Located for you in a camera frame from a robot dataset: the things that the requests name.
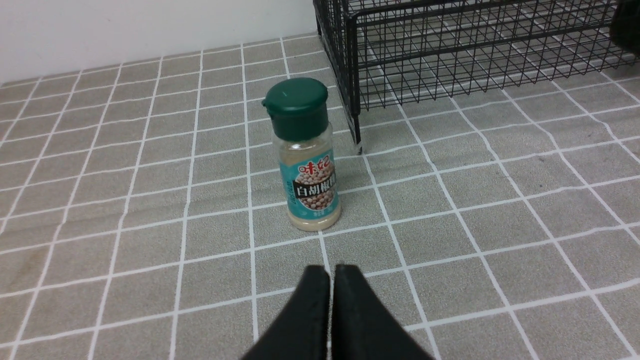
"tiled floor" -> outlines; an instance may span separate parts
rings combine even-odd
[[[330,86],[339,222],[285,215],[276,82]],[[0,359],[235,359],[355,263],[439,359],[640,352],[640,68],[362,115],[316,37],[0,86]]]

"white grout line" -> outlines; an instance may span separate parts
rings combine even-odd
[[[78,82],[80,81],[81,74],[82,74],[82,72],[78,73],[78,75],[76,77],[76,81],[74,82],[72,89],[75,88],[76,85],[78,84]],[[65,102],[65,105],[63,106],[63,110],[69,105],[70,101],[71,101],[71,94],[68,95],[67,101]],[[49,146],[49,142],[51,141],[51,138],[53,136],[53,131],[56,129],[56,127],[60,123],[60,119],[61,118],[62,118],[62,112],[60,113],[60,115],[56,119],[56,123],[53,126],[53,128],[51,129],[51,133],[49,134],[49,137],[45,141],[45,144],[42,147],[42,150],[40,151],[40,158],[44,154],[46,148]],[[31,172],[29,173],[29,176],[27,176],[27,179],[24,182],[25,185],[27,185],[31,181],[31,177],[33,177],[33,174],[35,173],[35,170],[38,167],[38,164],[40,162],[40,158],[38,158],[34,162],[33,167],[31,168]],[[78,183],[76,182],[75,185],[74,185],[74,191],[73,192],[75,192],[77,190],[77,186],[78,186]],[[18,201],[19,201],[20,196],[22,195],[24,189],[25,189],[24,187],[21,188],[20,192],[18,193],[18,196],[16,196],[15,201],[13,202],[13,206],[12,206],[9,214],[6,217],[7,219],[9,219],[11,214],[15,211],[16,205],[18,204]],[[72,202],[72,200],[73,200],[73,198],[70,197],[68,203],[70,204]],[[31,312],[33,311],[33,307],[35,305],[36,299],[38,298],[38,293],[40,292],[40,288],[42,287],[42,283],[44,282],[45,276],[47,275],[47,268],[49,267],[49,264],[51,263],[51,257],[53,255],[53,248],[55,246],[55,241],[56,241],[56,235],[60,233],[60,229],[62,228],[62,225],[64,224],[64,221],[66,220],[66,215],[67,214],[68,214],[68,210],[65,210],[65,213],[63,215],[62,223],[60,225],[58,225],[58,227],[56,228],[56,232],[54,233],[54,237],[52,239],[52,242],[49,245],[49,251],[47,253],[47,257],[46,257],[46,260],[45,260],[45,263],[44,263],[44,267],[42,268],[42,273],[40,274],[40,278],[38,279],[38,282],[36,284],[36,288],[35,288],[35,290],[33,292],[33,295],[31,296],[31,301],[29,302],[29,307],[27,308],[27,311],[24,314],[24,318],[22,319],[22,323],[20,325],[20,329],[18,330],[18,333],[16,334],[16,340],[15,340],[16,345],[14,345],[12,347],[11,354],[9,355],[9,360],[14,360],[15,359],[15,354],[18,351],[17,343],[22,339],[22,335],[24,334],[24,329],[27,327],[27,323],[29,321],[29,317],[31,316]],[[6,227],[6,223],[7,223],[7,220],[5,220],[3,222],[3,226],[2,226],[2,228],[0,228],[0,234],[4,232],[4,229]]]
[[[193,135],[191,137],[191,161],[189,164],[189,181],[187,183],[187,201],[182,212],[182,243],[180,245],[180,263],[178,265],[178,281],[175,288],[175,301],[173,303],[173,319],[171,326],[171,345],[169,347],[169,360],[175,359],[175,349],[178,333],[178,311],[180,310],[180,297],[182,296],[182,275],[184,273],[184,257],[187,248],[187,216],[189,215],[189,205],[191,204],[191,188],[193,186],[193,165],[196,155],[196,140],[198,138],[198,115],[200,107],[200,88],[202,86],[202,58],[204,53],[200,52],[200,75],[198,76],[198,97],[196,99],[195,123],[193,125]]]
[[[249,151],[249,122],[247,112],[247,97],[246,97],[246,64],[244,63],[244,44],[240,45],[240,59],[242,62],[242,93],[243,93],[243,107],[244,107],[244,144],[246,147],[246,189],[247,189],[247,213],[249,222],[249,247],[251,257],[251,313],[252,313],[252,328],[253,328],[253,342],[258,341],[258,305],[256,301],[257,294],[257,280],[255,275],[255,238],[253,235],[253,199],[251,189],[251,156]]]
[[[163,59],[160,59],[160,62],[158,63],[158,74],[157,74],[157,78],[156,78],[156,85],[154,87],[154,95],[157,92],[158,89],[158,82],[160,79],[160,72],[162,71],[162,63],[163,63]],[[100,307],[98,309],[98,315],[95,321],[95,326],[96,326],[96,330],[93,332],[93,336],[91,339],[91,345],[89,347],[89,354],[87,356],[88,360],[93,360],[93,355],[95,353],[95,344],[98,340],[98,332],[99,332],[99,327],[100,325],[102,325],[102,317],[104,315],[104,308],[107,302],[107,295],[109,293],[109,287],[111,286],[111,281],[113,280],[113,273],[115,271],[115,265],[116,265],[116,258],[118,256],[118,247],[120,245],[120,237],[122,234],[122,227],[123,227],[123,223],[124,223],[124,219],[127,216],[128,212],[129,212],[129,203],[131,201],[131,195],[133,194],[133,188],[134,185],[136,183],[136,176],[138,175],[138,169],[139,169],[139,165],[140,165],[140,159],[142,157],[142,152],[143,149],[145,147],[145,139],[147,138],[147,131],[149,128],[149,122],[151,119],[151,113],[153,112],[154,109],[154,101],[155,101],[155,97],[153,97],[151,99],[151,103],[149,104],[149,110],[147,113],[147,121],[145,123],[145,129],[142,133],[142,141],[140,143],[140,148],[138,149],[138,155],[136,157],[136,167],[133,170],[133,174],[131,176],[131,181],[129,183],[129,191],[127,192],[127,197],[125,198],[125,202],[124,202],[124,211],[122,213],[122,215],[120,216],[120,220],[118,221],[118,229],[116,230],[116,238],[115,238],[115,243],[113,245],[113,252],[111,254],[111,263],[109,264],[109,275],[107,276],[107,281],[106,284],[104,285],[104,291],[102,293],[102,299],[100,300]]]

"gray tile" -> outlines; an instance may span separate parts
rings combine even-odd
[[[22,110],[23,105],[24,105],[24,102],[0,104],[0,121],[13,120],[17,118],[18,115],[20,114],[20,111]]]
[[[182,160],[141,167],[136,176],[133,193],[155,192],[187,186],[190,166],[189,160]]]
[[[174,92],[191,91],[198,88],[199,74],[174,76],[158,81],[157,95],[171,94]]]
[[[169,115],[155,116],[149,119],[147,136],[155,138],[193,131],[195,126],[195,111]]]
[[[162,71],[160,76],[171,76],[179,74],[187,74],[189,72],[200,71],[200,56],[190,56],[188,58],[179,58],[164,60],[162,62]]]
[[[423,142],[473,131],[457,113],[412,120],[411,125]]]
[[[533,121],[557,119],[583,113],[563,93],[530,97],[518,100],[516,103]]]
[[[498,165],[442,174],[442,181],[458,208],[488,204],[518,196]],[[432,202],[432,192],[425,192]]]
[[[361,157],[335,160],[340,191],[371,185],[371,178]]]
[[[33,92],[33,96],[39,97],[39,96],[48,96],[48,95],[56,95],[56,94],[66,94],[71,92],[71,89],[73,88],[75,82],[76,82],[75,76],[70,76],[68,78],[41,81],[40,84],[38,84],[38,88],[36,88],[36,90]],[[25,85],[25,86],[27,86],[29,89],[33,87],[33,85]]]
[[[211,70],[220,67],[237,66],[242,64],[240,50],[229,50],[220,53],[204,54],[202,56],[202,69]]]
[[[566,152],[564,156],[589,184],[640,174],[640,164],[615,143]]]
[[[31,176],[31,183],[78,176],[84,165],[86,155],[87,152],[84,151],[41,159],[33,172],[33,176]]]
[[[251,198],[254,206],[286,201],[279,171],[251,176]]]
[[[170,317],[104,329],[99,332],[93,358],[96,360],[162,359],[169,357]]]
[[[545,359],[619,359],[624,345],[588,297],[516,312],[538,356]]]
[[[47,258],[48,247],[0,255],[0,293],[35,288]]]
[[[15,358],[16,360],[82,359],[89,352],[91,336],[91,333],[84,333],[24,344],[18,348]]]
[[[58,334],[95,325],[105,281],[40,291],[23,339]]]
[[[603,124],[589,117],[558,120],[540,125],[551,133],[562,149],[613,140]]]
[[[197,259],[248,249],[249,239],[246,211],[191,219],[187,223],[185,257]]]
[[[132,120],[146,117],[149,114],[151,99],[132,100],[109,104],[104,115],[104,122]]]
[[[231,104],[233,102],[240,102],[243,99],[242,85],[228,85],[200,91],[200,107]]]
[[[65,111],[60,118],[58,126],[56,126],[56,130],[71,130],[79,127],[97,125],[100,122],[103,112],[104,106]]]
[[[124,202],[124,199],[119,199],[70,208],[58,239],[117,230],[124,213]]]
[[[77,186],[74,204],[125,196],[132,176],[133,170],[85,175]]]
[[[202,334],[207,334],[208,341],[202,341]],[[176,360],[208,360],[211,354],[219,359],[238,359],[252,345],[251,302],[179,316]]]
[[[178,267],[115,277],[102,323],[113,323],[173,310]]]
[[[640,136],[640,127],[637,126],[637,120],[640,119],[640,108],[609,111],[594,116],[609,125],[613,135],[618,138]]]
[[[273,320],[280,314],[291,297],[291,293],[281,293],[268,297],[258,298],[256,301],[258,312],[258,333],[264,334]]]
[[[462,217],[483,251],[547,239],[522,201],[464,211]]]
[[[589,190],[565,190],[529,202],[554,236],[617,225]]]
[[[273,126],[271,125],[271,121],[269,120],[250,122],[248,124],[248,132],[249,146],[271,143],[271,138],[273,136]]]
[[[448,323],[436,326],[432,331],[443,360],[531,359],[507,314]]]
[[[218,106],[209,109],[200,109],[200,112],[198,113],[198,130],[210,129],[212,127],[218,126],[240,124],[242,122],[244,122],[243,104],[233,104]]]
[[[41,81],[38,87],[41,87],[42,84],[46,84],[46,81]],[[35,84],[24,84],[19,86],[13,86],[10,88],[0,88],[0,102],[9,102],[9,101],[19,101],[26,100],[29,97],[29,94],[33,90]],[[44,95],[52,95],[52,94],[36,94],[34,92],[33,97],[39,97]]]
[[[456,215],[395,224],[394,231],[408,265],[476,252]]]
[[[583,290],[552,244],[501,252],[486,260],[511,304]]]
[[[534,125],[485,131],[484,135],[500,159],[517,158],[556,149],[548,135]]]
[[[242,68],[232,67],[230,69],[212,70],[202,73],[202,87],[223,86],[242,83]]]
[[[56,244],[44,284],[107,275],[114,244],[114,234]]]
[[[266,96],[267,92],[269,91],[269,89],[271,89],[272,86],[286,79],[286,76],[278,76],[276,78],[247,82],[245,84],[246,98],[249,100],[262,99]]]
[[[158,77],[158,62],[122,67],[118,83],[151,80]]]
[[[193,163],[193,183],[226,179],[246,175],[246,152],[244,150],[197,158]]]
[[[622,221],[627,224],[640,221],[640,202],[636,195],[640,192],[640,180],[598,186],[595,190]]]
[[[124,227],[181,219],[186,202],[186,190],[133,197],[129,203],[129,212],[124,218]]]
[[[491,104],[482,108],[465,111],[465,115],[478,129],[526,124],[527,119],[513,106],[513,104]]]
[[[439,170],[494,160],[482,137],[478,134],[461,135],[431,142],[425,145],[425,149],[431,162]]]
[[[258,293],[293,288],[307,265],[322,265],[318,239],[255,252],[255,282]]]
[[[385,221],[374,190],[340,194],[340,220],[325,231],[330,233],[352,227],[380,224]]]
[[[143,83],[122,84],[116,86],[111,96],[111,101],[123,101],[143,99],[145,97],[151,97],[154,94],[154,88],[156,87],[155,81],[145,81]]]
[[[278,59],[266,63],[257,63],[244,67],[247,81],[268,78],[271,76],[285,75],[284,60]]]
[[[639,299],[640,286],[638,285],[598,295],[602,307],[609,313],[636,352],[640,349]]]
[[[247,207],[246,179],[196,185],[191,189],[189,216]]]
[[[525,196],[582,185],[557,154],[509,161],[504,167]]]
[[[243,52],[245,64],[282,58],[282,48],[280,47],[279,42],[274,44],[245,47]]]
[[[34,164],[35,160],[0,167],[0,189],[22,186]]]
[[[184,265],[180,308],[215,304],[251,295],[249,253]]]
[[[182,222],[124,231],[120,235],[115,272],[124,272],[180,260]]]
[[[289,65],[290,72],[305,72],[331,66],[324,51],[293,56],[287,59],[287,64]]]
[[[16,142],[5,142],[0,145],[0,163],[35,159],[40,156],[40,151],[46,141],[47,137],[41,136]]]
[[[96,128],[53,134],[45,155],[61,154],[69,151],[89,149],[95,137]]]
[[[51,241],[62,222],[62,210],[11,218],[0,234],[0,251]]]
[[[29,136],[49,134],[53,130],[57,119],[57,115],[49,115],[16,121],[13,129],[11,129],[11,132],[6,139],[13,140]]]
[[[103,70],[80,75],[76,90],[96,88],[98,86],[113,85],[118,75],[118,69]]]
[[[640,249],[624,230],[602,231],[565,240],[561,246],[590,288],[640,277]]]
[[[0,328],[0,341],[10,343],[15,340],[18,330],[22,325],[22,319],[27,312],[32,294],[23,294],[13,297],[5,297],[0,299],[0,306],[3,312],[0,314],[0,320],[3,326]]]
[[[43,99],[32,99],[27,103],[27,106],[24,108],[22,112],[22,117],[31,117],[37,115],[45,115],[50,113],[57,113],[62,111],[67,102],[69,95],[60,95],[54,97],[45,97]]]
[[[503,306],[480,259],[425,266],[411,275],[431,321]]]
[[[613,84],[572,90],[568,93],[587,111],[601,111],[637,104],[635,100]]]
[[[198,92],[183,92],[156,97],[153,115],[175,113],[176,111],[193,110],[196,108]]]
[[[419,146],[379,155],[368,155],[367,160],[378,184],[428,174],[432,171]]]
[[[323,50],[322,42],[317,36],[284,40],[283,45],[287,56],[296,56]]]
[[[358,265],[363,273],[401,266],[394,242],[386,226],[324,237],[329,267]]]
[[[365,152],[369,154],[417,143],[411,130],[403,122],[362,129],[362,140]]]
[[[142,150],[140,163],[149,164],[189,158],[191,156],[192,142],[192,134],[147,140]]]
[[[298,230],[289,222],[287,206],[273,206],[253,210],[253,237],[255,246],[265,246],[312,235]]]
[[[75,183],[75,179],[69,179],[27,186],[13,214],[24,214],[66,206]]]
[[[245,147],[243,126],[202,131],[198,133],[196,139],[196,155],[240,149],[243,147]]]
[[[68,109],[85,108],[106,104],[111,95],[111,88],[100,88],[74,92],[67,105]]]
[[[368,277],[367,282],[380,302],[400,325],[413,325],[421,322],[404,272],[398,271]]]
[[[113,145],[94,149],[86,165],[86,172],[116,170],[135,166],[139,149],[139,143]]]

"black object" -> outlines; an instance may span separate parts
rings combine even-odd
[[[616,11],[612,0],[313,2],[357,146],[362,108],[520,86],[636,61],[607,34]]]
[[[611,41],[640,56],[640,0],[620,0],[609,27]]]
[[[308,266],[276,320],[242,359],[326,359],[329,289],[324,269]],[[394,320],[353,265],[335,269],[332,359],[433,360]]]

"plastic bottle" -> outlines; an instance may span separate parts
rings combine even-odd
[[[289,220],[304,231],[326,229],[340,217],[327,97],[320,81],[295,78],[274,85],[262,102],[273,125]]]

